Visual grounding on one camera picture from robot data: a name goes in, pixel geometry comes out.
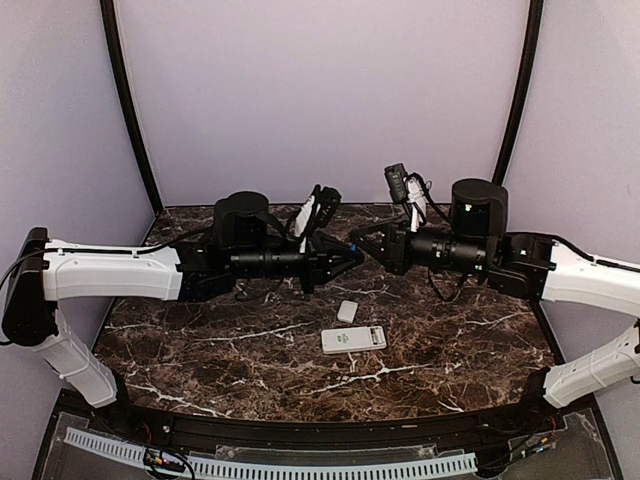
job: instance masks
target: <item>white cable tray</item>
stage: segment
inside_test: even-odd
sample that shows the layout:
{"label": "white cable tray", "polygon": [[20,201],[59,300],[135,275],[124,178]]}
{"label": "white cable tray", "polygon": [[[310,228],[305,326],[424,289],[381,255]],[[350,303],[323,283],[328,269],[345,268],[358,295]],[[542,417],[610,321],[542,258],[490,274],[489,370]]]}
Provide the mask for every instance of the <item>white cable tray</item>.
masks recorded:
{"label": "white cable tray", "polygon": [[[145,448],[126,441],[107,438],[93,432],[68,427],[65,443],[115,462],[144,468]],[[190,455],[189,463],[201,480],[428,480],[474,473],[474,453],[413,462],[361,466],[261,465],[227,462]],[[190,478],[189,471],[182,474]]]}

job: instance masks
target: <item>dark marble surface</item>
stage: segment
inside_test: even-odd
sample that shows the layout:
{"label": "dark marble surface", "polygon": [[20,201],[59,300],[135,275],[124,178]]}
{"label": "dark marble surface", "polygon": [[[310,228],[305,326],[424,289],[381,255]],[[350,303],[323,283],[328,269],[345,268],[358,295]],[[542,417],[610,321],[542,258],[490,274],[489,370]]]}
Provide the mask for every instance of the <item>dark marble surface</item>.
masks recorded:
{"label": "dark marble surface", "polygon": [[[284,216],[291,208],[272,212]],[[208,224],[212,210],[167,209],[149,243]],[[345,205],[326,231],[346,240],[351,229],[399,213],[391,205]],[[454,280],[436,278],[445,290]],[[260,283],[256,288],[265,286]],[[384,327],[386,349],[322,353],[320,331],[347,326],[336,319],[342,300],[359,303],[353,326]],[[203,304],[118,300],[96,353],[124,375],[138,405],[306,422],[413,418],[513,403],[529,373],[553,364],[525,302],[469,281],[445,304],[429,288],[425,268],[398,277],[369,257],[312,296],[287,279],[277,292],[247,303],[232,294]]]}

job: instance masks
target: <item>black motor housing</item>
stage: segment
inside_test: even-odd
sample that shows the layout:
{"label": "black motor housing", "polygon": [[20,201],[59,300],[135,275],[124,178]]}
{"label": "black motor housing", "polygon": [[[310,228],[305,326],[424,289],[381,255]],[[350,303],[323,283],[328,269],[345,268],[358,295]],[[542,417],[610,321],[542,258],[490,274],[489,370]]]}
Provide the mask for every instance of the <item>black motor housing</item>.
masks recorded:
{"label": "black motor housing", "polygon": [[478,178],[458,180],[451,188],[451,230],[459,237],[501,236],[507,229],[509,194]]}
{"label": "black motor housing", "polygon": [[267,197],[238,192],[218,200],[213,210],[211,241],[218,248],[262,247],[267,238]]}

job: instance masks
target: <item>curved black pole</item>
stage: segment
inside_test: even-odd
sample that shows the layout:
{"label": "curved black pole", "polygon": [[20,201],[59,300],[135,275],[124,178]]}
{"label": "curved black pole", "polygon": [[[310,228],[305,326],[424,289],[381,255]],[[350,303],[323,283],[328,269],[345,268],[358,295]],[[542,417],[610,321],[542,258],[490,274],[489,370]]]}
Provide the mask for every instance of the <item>curved black pole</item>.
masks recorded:
{"label": "curved black pole", "polygon": [[542,6],[544,0],[531,0],[529,4],[529,18],[527,20],[527,32],[524,37],[524,46],[522,47],[522,57],[520,59],[520,70],[518,71],[518,80],[513,94],[513,102],[511,103],[511,111],[507,120],[507,128],[502,139],[502,147],[498,155],[498,162],[493,171],[491,181],[497,185],[504,183],[507,175],[509,161],[513,153],[513,147],[518,136],[518,128],[522,119],[524,104],[527,100],[527,91],[529,90],[529,81],[531,80],[531,72],[533,71],[533,60],[536,56],[536,47],[538,45],[538,34],[540,33],[540,23],[542,20]]}
{"label": "curved black pole", "polygon": [[116,20],[116,11],[113,0],[100,0],[100,8],[102,10],[102,23],[104,25],[104,33],[107,38],[107,48],[109,49],[109,57],[111,58],[111,68],[113,70],[113,78],[116,81],[116,89],[120,98],[120,107],[124,122],[129,132],[129,140],[131,147],[138,163],[138,169],[142,176],[144,188],[147,191],[149,202],[156,215],[164,210],[160,192],[153,178],[153,171],[149,163],[149,156],[144,148],[144,141],[140,133],[140,125],[138,124],[138,116],[133,105],[131,97],[131,89],[129,88],[129,80],[127,79],[127,70],[124,65],[124,56],[122,55],[122,46],[120,45],[120,35],[118,34],[118,22]]}

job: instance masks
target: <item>purple wall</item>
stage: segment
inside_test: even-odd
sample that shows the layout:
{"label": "purple wall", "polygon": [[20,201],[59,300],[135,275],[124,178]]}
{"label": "purple wall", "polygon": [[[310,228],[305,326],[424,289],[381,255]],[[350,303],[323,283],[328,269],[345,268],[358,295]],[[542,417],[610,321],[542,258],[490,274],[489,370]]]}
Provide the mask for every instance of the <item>purple wall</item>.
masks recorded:
{"label": "purple wall", "polygon": [[134,96],[168,205],[315,183],[389,201],[404,162],[449,199],[491,177],[527,0],[121,0]]}
{"label": "purple wall", "polygon": [[[512,230],[565,236],[587,251],[640,263],[640,3],[545,3],[523,124],[507,175]],[[568,360],[634,319],[546,304]],[[625,478],[640,478],[638,388],[598,395]]]}
{"label": "purple wall", "polygon": [[[0,270],[33,226],[77,242],[139,244],[153,215],[120,113],[99,2],[2,2],[0,65]],[[92,342],[107,305],[83,299],[63,308]],[[21,347],[1,348],[0,364],[0,478],[31,478],[62,382]]]}

